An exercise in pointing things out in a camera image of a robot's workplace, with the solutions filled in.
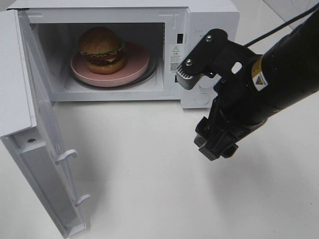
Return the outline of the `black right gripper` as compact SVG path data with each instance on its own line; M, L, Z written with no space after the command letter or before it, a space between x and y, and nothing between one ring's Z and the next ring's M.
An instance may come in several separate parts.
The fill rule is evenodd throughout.
M251 131L227 125L251 126L264 123L272 116L272 60L253 57L231 78L217 84L218 97L212 102L209 116L196 126L194 143L210 161L229 158L238 141Z

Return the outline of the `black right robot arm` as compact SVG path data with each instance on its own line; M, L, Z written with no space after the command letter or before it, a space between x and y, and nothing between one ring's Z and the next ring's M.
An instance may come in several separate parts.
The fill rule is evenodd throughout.
M186 68L193 81L200 75L221 78L208 117L196 127L195 144L208 159L231 157L237 142L268 118L319 89L319 14L284 36L265 54L230 41L225 31L208 32Z

